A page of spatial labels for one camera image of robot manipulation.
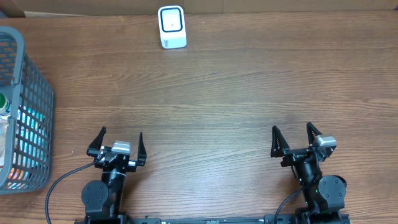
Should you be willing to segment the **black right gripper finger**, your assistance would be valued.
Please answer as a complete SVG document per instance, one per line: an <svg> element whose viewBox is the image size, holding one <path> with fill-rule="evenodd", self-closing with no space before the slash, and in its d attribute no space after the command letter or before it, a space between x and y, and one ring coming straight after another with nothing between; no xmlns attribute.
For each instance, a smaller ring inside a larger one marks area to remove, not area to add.
<svg viewBox="0 0 398 224"><path fill-rule="evenodd" d="M277 126L272 127L271 157L283 157L290 146Z"/></svg>
<svg viewBox="0 0 398 224"><path fill-rule="evenodd" d="M322 133L311 123L307 123L308 143L310 145L318 145L318 140Z"/></svg>

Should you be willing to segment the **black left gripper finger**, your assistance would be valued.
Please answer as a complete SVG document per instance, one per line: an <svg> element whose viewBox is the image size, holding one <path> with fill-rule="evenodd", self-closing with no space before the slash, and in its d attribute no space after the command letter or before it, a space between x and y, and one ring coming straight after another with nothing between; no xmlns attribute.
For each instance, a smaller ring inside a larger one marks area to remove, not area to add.
<svg viewBox="0 0 398 224"><path fill-rule="evenodd" d="M138 151L137 151L137 166L145 166L146 159L147 159L147 153L143 142L143 135L142 132L140 132Z"/></svg>
<svg viewBox="0 0 398 224"><path fill-rule="evenodd" d="M101 154L101 147L105 134L106 134L106 127L103 126L97 137L95 137L95 139L88 146L86 151L86 154L88 156L97 157L98 155Z"/></svg>

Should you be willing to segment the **green lid white jar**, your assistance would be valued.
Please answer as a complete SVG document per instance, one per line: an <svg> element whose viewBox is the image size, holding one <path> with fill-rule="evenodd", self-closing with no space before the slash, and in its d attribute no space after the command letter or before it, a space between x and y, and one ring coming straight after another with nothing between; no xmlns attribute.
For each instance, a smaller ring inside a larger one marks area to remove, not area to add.
<svg viewBox="0 0 398 224"><path fill-rule="evenodd" d="M8 116L11 113L11 105L12 101L7 98L5 95L0 93L0 115L1 116Z"/></svg>

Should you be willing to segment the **teal wet wipes pack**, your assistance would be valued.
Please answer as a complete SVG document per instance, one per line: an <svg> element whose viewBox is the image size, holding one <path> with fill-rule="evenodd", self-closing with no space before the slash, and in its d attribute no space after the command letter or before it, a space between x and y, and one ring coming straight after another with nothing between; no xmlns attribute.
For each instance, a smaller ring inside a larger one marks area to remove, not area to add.
<svg viewBox="0 0 398 224"><path fill-rule="evenodd" d="M23 106L18 109L16 136L20 150L26 154L48 161L49 139L44 126L45 116Z"/></svg>

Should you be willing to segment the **orange tissue pack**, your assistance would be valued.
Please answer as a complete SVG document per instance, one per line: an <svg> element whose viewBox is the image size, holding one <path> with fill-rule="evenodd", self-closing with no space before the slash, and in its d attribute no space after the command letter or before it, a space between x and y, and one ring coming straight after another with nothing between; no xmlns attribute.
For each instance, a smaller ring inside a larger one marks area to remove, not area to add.
<svg viewBox="0 0 398 224"><path fill-rule="evenodd" d="M7 189L23 189L25 183L22 180L26 180L29 177L29 173L24 170L12 168L9 174L9 182L6 184Z"/></svg>

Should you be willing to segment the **clear beige snack bag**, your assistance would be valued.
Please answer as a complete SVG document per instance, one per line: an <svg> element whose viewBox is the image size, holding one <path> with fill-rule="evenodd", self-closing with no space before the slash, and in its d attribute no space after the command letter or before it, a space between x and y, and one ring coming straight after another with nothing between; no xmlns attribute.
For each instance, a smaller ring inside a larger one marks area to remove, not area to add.
<svg viewBox="0 0 398 224"><path fill-rule="evenodd" d="M0 169L2 170L4 167L4 159L5 159L5 151L6 151L6 137L7 137L7 128L9 126L9 118L10 115L1 116L1 129L0 129Z"/></svg>

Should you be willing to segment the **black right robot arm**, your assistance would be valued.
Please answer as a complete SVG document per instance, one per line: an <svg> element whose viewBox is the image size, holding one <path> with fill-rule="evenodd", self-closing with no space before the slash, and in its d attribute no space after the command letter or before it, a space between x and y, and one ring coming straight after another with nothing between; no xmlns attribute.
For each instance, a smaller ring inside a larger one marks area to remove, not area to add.
<svg viewBox="0 0 398 224"><path fill-rule="evenodd" d="M280 157L282 167L290 167L300 188L289 195L278 207L271 223L342 224L349 223L348 215L341 214L345 207L347 182L339 175L323 175L320 163L330 157L336 148L336 139L322 134L311 122L307 123L308 147L291 149L277 126L272 127L271 157ZM302 193L305 206L295 213L283 215L284 205Z"/></svg>

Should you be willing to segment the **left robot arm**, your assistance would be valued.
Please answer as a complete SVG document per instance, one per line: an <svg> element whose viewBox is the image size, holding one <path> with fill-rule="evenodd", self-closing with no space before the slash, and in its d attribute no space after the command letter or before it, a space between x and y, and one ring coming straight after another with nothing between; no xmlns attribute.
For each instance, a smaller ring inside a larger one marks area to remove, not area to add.
<svg viewBox="0 0 398 224"><path fill-rule="evenodd" d="M131 145L115 141L112 146L103 146L106 127L87 149L87 155L94 158L93 165L102 170L100 180L87 183L81 191L85 205L85 223L132 223L131 217L121 211L124 183L128 172L135 172L145 166L147 153L143 136L139 136L137 159L130 159Z"/></svg>

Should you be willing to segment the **grey plastic mesh basket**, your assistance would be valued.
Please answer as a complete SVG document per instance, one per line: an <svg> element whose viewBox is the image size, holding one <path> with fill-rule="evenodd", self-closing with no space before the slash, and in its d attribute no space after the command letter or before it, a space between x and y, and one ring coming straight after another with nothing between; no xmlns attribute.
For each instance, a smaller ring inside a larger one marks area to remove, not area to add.
<svg viewBox="0 0 398 224"><path fill-rule="evenodd" d="M25 52L22 34L1 27L1 194L44 188L52 170L55 92Z"/></svg>

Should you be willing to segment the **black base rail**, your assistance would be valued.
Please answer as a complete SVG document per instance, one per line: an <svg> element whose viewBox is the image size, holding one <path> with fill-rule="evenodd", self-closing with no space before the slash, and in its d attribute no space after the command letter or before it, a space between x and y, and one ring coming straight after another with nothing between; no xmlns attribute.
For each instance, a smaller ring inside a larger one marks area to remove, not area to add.
<svg viewBox="0 0 398 224"><path fill-rule="evenodd" d="M161 220L160 218L129 218L128 220L97 220L91 221L89 218L86 220L76 220L75 223L131 223L131 224L294 224L300 223L294 215L280 214L277 221L274 221L274 215L265 215L264 217L252 218L194 218L194 219L171 219Z"/></svg>

